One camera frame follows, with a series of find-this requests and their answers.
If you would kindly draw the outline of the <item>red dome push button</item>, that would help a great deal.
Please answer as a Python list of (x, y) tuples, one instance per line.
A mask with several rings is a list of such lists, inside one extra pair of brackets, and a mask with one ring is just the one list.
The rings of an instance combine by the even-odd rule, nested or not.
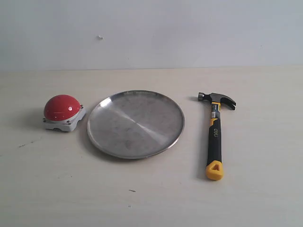
[(47, 130), (72, 132), (85, 115), (85, 108), (76, 98), (57, 95), (45, 104), (43, 126)]

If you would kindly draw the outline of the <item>round steel plate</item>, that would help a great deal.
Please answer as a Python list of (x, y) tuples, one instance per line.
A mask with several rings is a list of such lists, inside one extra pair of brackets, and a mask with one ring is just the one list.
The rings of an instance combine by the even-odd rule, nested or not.
[(171, 148), (180, 138), (185, 117), (168, 96), (129, 90), (98, 103), (87, 121), (90, 142), (101, 152), (121, 159), (144, 159)]

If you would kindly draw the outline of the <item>black yellow claw hammer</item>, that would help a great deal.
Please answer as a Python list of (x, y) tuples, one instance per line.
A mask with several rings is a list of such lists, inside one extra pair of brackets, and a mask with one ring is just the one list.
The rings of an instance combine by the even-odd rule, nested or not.
[(222, 132), (221, 132), (221, 105), (227, 105), (235, 110), (236, 102), (230, 97), (218, 93), (198, 93), (198, 101), (211, 103), (210, 127), (208, 133), (208, 152), (205, 174), (213, 181), (223, 178), (222, 163)]

